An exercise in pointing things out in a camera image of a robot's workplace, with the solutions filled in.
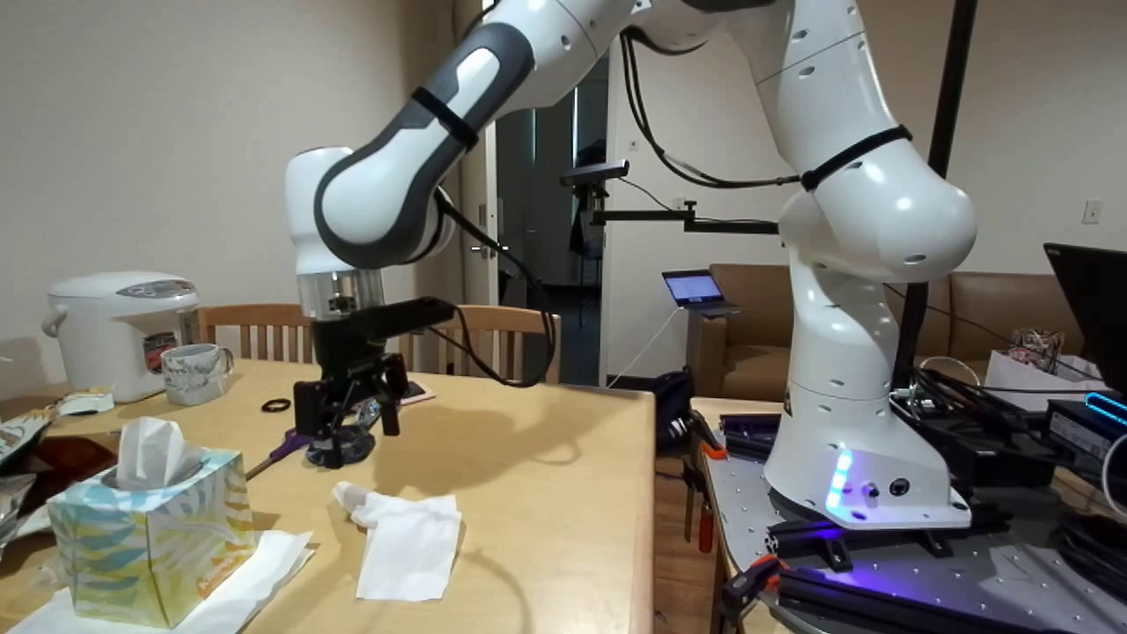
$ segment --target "robotic arm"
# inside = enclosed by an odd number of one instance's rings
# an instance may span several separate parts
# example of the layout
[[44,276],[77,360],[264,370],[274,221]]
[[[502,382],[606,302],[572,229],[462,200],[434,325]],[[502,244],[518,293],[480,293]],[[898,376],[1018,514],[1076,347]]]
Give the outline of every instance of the robotic arm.
[[853,0],[500,0],[369,146],[293,160],[299,297],[323,365],[299,429],[335,443],[353,396],[393,390],[380,340],[443,320],[441,302],[380,306],[377,271],[436,244],[428,194],[474,132],[562,99],[624,30],[667,50],[727,30],[773,147],[801,174],[783,213],[794,340],[767,483],[844,529],[964,529],[946,464],[886,414],[881,282],[946,276],[976,220],[889,120]]

